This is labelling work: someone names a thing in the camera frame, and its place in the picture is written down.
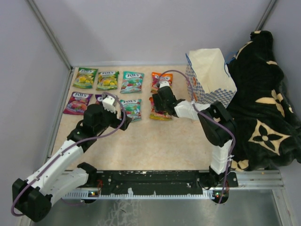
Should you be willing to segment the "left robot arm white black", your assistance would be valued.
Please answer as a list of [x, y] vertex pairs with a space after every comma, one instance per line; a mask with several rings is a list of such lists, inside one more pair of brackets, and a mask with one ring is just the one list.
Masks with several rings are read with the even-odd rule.
[[65, 176], [62, 173], [98, 139], [128, 128], [132, 120], [124, 106], [120, 110], [119, 118], [113, 104], [89, 105], [59, 150], [27, 179], [19, 178], [12, 184], [11, 214], [39, 222], [68, 192], [82, 185], [94, 186], [98, 181], [97, 170], [88, 163], [79, 164]]

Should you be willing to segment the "orange snack packet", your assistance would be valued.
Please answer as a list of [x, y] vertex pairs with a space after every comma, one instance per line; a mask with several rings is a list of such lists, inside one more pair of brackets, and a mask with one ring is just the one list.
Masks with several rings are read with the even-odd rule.
[[151, 104], [151, 111], [150, 111], [150, 116], [149, 116], [150, 119], [161, 120], [161, 121], [170, 121], [170, 120], [172, 120], [172, 116], [169, 115], [167, 112], [164, 112], [164, 111], [156, 112], [155, 111], [153, 97], [150, 97], [149, 101], [150, 101], [150, 104]]
[[157, 84], [158, 82], [161, 83], [163, 81], [167, 81], [170, 85], [172, 86], [172, 81], [173, 81], [173, 74], [172, 73], [165, 73], [161, 75], [161, 73], [157, 72], [152, 72], [151, 73], [152, 77], [152, 82], [151, 82], [151, 93], [156, 94], [157, 90], [159, 89], [159, 85]]

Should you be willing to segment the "blue checkered paper bag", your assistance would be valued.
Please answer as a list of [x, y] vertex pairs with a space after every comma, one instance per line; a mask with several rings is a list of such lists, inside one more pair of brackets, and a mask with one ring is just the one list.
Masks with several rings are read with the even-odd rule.
[[187, 55], [185, 75], [189, 96], [199, 104], [219, 101], [228, 107], [237, 87], [219, 48], [191, 50]]

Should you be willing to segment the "purple snack packet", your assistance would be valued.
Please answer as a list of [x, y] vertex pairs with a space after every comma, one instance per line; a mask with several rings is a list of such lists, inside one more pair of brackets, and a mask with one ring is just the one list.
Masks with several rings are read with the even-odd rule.
[[72, 92], [71, 97], [63, 110], [64, 114], [83, 115], [93, 94]]
[[116, 105], [116, 100], [115, 100], [117, 98], [116, 95], [114, 95], [113, 97], [107, 94], [95, 94], [95, 98], [96, 98], [95, 104], [97, 105], [102, 105], [102, 106]]

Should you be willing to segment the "green snack packet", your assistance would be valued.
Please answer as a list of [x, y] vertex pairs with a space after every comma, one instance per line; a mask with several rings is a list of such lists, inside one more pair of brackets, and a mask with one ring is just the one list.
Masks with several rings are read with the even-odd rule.
[[98, 69], [80, 67], [73, 86], [80, 89], [92, 89]]
[[118, 88], [119, 71], [99, 72], [96, 90], [115, 90]]

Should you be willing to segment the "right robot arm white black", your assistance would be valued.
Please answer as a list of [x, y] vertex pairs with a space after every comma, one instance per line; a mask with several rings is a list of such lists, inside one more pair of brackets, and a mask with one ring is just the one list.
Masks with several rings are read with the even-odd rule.
[[152, 94], [152, 99], [155, 112], [166, 112], [173, 117], [200, 122], [213, 149], [209, 172], [200, 176], [199, 184], [206, 189], [223, 185], [227, 180], [231, 152], [236, 143], [236, 124], [223, 104], [219, 101], [199, 104], [177, 99], [169, 86], [159, 88], [156, 94]]

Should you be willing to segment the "teal snack packet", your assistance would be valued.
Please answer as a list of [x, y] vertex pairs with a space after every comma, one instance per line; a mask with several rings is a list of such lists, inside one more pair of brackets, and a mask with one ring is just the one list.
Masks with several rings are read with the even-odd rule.
[[120, 92], [123, 94], [140, 93], [142, 91], [143, 79], [144, 73], [124, 71]]
[[121, 100], [120, 102], [126, 111], [126, 115], [131, 118], [132, 121], [139, 121], [142, 119], [141, 99]]

